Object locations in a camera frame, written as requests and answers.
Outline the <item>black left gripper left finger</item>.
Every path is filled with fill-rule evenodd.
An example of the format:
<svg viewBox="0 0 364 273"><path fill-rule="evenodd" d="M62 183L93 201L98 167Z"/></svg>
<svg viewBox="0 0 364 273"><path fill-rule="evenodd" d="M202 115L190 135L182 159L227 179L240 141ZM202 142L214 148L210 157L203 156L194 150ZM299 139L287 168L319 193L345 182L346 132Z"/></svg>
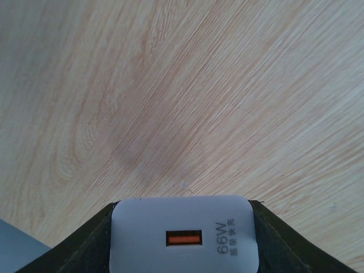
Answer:
<svg viewBox="0 0 364 273"><path fill-rule="evenodd" d="M110 203L45 254L18 272L109 272L111 216Z"/></svg>

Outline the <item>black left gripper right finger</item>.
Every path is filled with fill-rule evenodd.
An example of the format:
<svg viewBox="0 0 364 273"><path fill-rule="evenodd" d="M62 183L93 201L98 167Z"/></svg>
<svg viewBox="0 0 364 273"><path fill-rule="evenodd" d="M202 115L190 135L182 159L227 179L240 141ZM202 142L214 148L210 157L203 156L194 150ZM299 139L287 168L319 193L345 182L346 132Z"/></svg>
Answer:
<svg viewBox="0 0 364 273"><path fill-rule="evenodd" d="M354 272L305 239L262 202L251 200L250 204L258 244L258 272Z"/></svg>

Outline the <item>white 66W USB charger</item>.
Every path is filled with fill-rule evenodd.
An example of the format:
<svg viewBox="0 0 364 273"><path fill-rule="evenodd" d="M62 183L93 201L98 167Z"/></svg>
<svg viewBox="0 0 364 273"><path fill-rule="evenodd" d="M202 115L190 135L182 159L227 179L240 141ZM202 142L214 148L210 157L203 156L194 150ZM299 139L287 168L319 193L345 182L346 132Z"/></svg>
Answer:
<svg viewBox="0 0 364 273"><path fill-rule="evenodd" d="M241 196L131 198L111 215L111 272L256 273L251 204Z"/></svg>

